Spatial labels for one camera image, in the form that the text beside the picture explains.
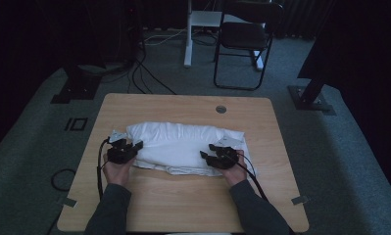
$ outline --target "folded towel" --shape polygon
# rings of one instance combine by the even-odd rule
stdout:
[[[244,132],[210,125],[142,122],[128,126],[127,135],[135,143],[138,140],[144,143],[134,165],[164,170],[170,174],[220,175],[201,158],[200,151],[215,155],[209,149],[209,144],[242,149],[246,158],[250,159]]]

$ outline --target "sleeve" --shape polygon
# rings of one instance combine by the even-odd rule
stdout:
[[[289,226],[281,214],[255,193],[247,179],[232,186],[229,193],[247,235],[289,234]]]
[[[125,219],[131,193],[117,184],[108,184],[84,234],[125,234]]]

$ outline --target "wire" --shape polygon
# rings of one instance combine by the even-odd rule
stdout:
[[[144,90],[142,90],[136,83],[136,80],[134,78],[134,74],[136,73],[137,69],[139,69],[140,65],[137,65],[137,67],[134,69],[133,74],[131,75],[131,81],[133,82],[134,86],[143,94],[146,94]]]
[[[259,181],[257,180],[256,176],[255,176],[250,170],[248,170],[244,165],[242,165],[241,163],[236,162],[235,160],[233,160],[230,156],[228,156],[228,155],[226,155],[226,154],[224,154],[224,155],[225,155],[228,159],[232,160],[232,161],[235,162],[237,165],[239,165],[241,168],[243,168],[243,169],[249,174],[249,176],[253,179],[254,183],[256,184],[256,187],[257,187],[257,189],[259,190],[259,193],[260,193],[260,195],[262,196],[262,199],[265,200],[265,201],[267,201],[267,202],[269,202],[269,199],[268,199],[268,197],[266,197],[265,192],[263,191],[262,186],[260,185],[260,183],[259,183]],[[244,157],[245,159],[247,159],[247,158],[246,158],[244,155],[242,155],[242,154],[238,154],[238,153],[237,153],[237,155],[240,155],[240,156]],[[288,226],[288,227],[289,227],[289,234],[290,234],[290,235],[296,234],[290,226]]]
[[[140,67],[139,70],[140,70],[140,80],[142,81],[144,87],[149,91],[150,94],[153,94],[153,92],[149,89],[149,87],[147,86],[146,82],[143,79],[142,67]]]
[[[52,224],[51,224],[51,226],[49,227],[48,232],[46,233],[47,235],[51,234],[53,228],[55,227],[55,224],[57,224],[58,219],[60,219],[60,216],[61,216],[61,212],[58,213],[58,216],[55,217],[54,221],[52,221]]]
[[[253,164],[251,163],[251,161],[245,155],[242,155],[242,154],[237,154],[237,155],[239,155],[239,156],[243,157],[245,160],[247,160],[251,169],[253,170],[254,176],[256,176],[256,172],[254,171],[254,167],[253,167]]]
[[[217,45],[217,37],[214,36],[212,33],[207,33],[207,36],[209,37],[212,37],[214,39],[213,42],[206,42],[206,41],[202,41],[202,40],[199,40],[199,39],[195,39],[195,38],[192,38],[192,41],[198,45],[202,45],[202,46],[215,46]]]
[[[171,36],[167,36],[167,35],[154,35],[154,36],[151,36],[151,37],[148,37],[148,38],[146,38],[144,41],[148,41],[148,40],[150,40],[150,39],[152,39],[152,38],[155,38],[155,37],[167,37],[166,39],[164,39],[164,40],[162,40],[161,42],[158,42],[158,43],[155,43],[155,44],[146,44],[147,46],[158,46],[158,45],[161,45],[161,44],[163,44],[164,42],[166,42],[166,41],[168,41],[168,40],[170,40],[170,39],[172,39],[172,38],[174,38],[174,37],[176,37],[176,36],[178,36],[178,35],[180,35],[183,31],[185,31],[186,30],[186,28],[184,28],[184,29],[182,29],[181,31],[179,31],[178,33],[176,33],[176,34],[174,34],[174,35],[171,35]]]
[[[104,168],[104,165],[106,165],[106,163],[108,163],[109,161],[105,161],[102,165],[101,165],[101,168]]]
[[[130,86],[131,86],[131,80],[130,80],[129,73],[127,74],[127,80],[128,80],[128,85],[127,85],[126,93],[129,94],[130,93]]]
[[[61,188],[59,186],[57,186],[57,184],[55,183],[55,177],[57,177],[57,175],[59,175],[60,173],[63,173],[63,172],[71,172],[73,173],[73,175],[75,175],[75,170],[73,169],[70,169],[70,168],[64,168],[64,169],[60,169],[58,170],[57,172],[55,172],[52,177],[51,177],[51,185],[54,189],[58,190],[58,191],[61,191],[61,192],[68,192],[70,191],[70,188]]]
[[[125,76],[128,76],[129,73],[130,73],[130,70],[127,70],[125,73],[119,75],[118,77],[115,77],[112,80],[102,80],[101,83],[102,84],[113,83],[115,81],[118,81],[118,80],[122,79]]]
[[[103,143],[100,145],[100,149],[98,151],[98,164],[97,164],[97,189],[98,189],[98,195],[100,196],[100,201],[101,198],[103,198],[103,182],[101,179],[101,169],[103,166],[106,164],[104,163],[103,166],[101,166],[101,153],[103,152],[103,147],[106,143],[109,142],[109,139],[105,139]]]
[[[119,67],[110,69],[110,70],[102,70],[102,71],[90,71],[86,69],[81,69],[87,75],[94,76],[106,76],[106,75],[116,75],[121,74],[125,71],[129,71],[129,69],[133,66],[133,61],[126,61]]]
[[[172,93],[173,95],[176,95],[176,93],[171,90],[168,86],[166,86],[161,80],[159,80],[155,75],[153,75],[143,64],[142,62],[136,60],[136,62],[141,66],[143,67],[143,69],[145,69],[151,76],[154,80],[156,80],[157,82],[159,82],[159,84],[163,85],[165,88],[167,88],[169,90],[170,93]]]

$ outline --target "white table leg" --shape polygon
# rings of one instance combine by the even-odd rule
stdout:
[[[259,51],[254,51],[255,57],[257,57],[259,55],[259,53],[260,53]],[[259,60],[257,60],[257,62],[256,62],[256,69],[258,71],[262,71],[263,67],[264,67],[263,60],[262,60],[262,57],[260,57]]]
[[[186,50],[185,61],[183,66],[186,68],[191,67],[192,63],[192,0],[188,0],[188,19],[187,19],[187,35],[186,35]]]

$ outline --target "table top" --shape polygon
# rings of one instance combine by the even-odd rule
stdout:
[[[218,113],[217,106],[226,107],[226,112]],[[68,195],[76,205],[64,206],[58,221],[60,230],[83,231],[99,203],[96,166],[103,140],[113,129],[125,131],[128,125],[143,121],[243,131],[257,179],[269,201],[294,231],[308,230],[303,205],[294,206],[291,202],[300,194],[269,99],[140,94],[105,97]],[[221,176],[170,175],[133,167],[128,189],[132,197],[127,231],[243,232]]]

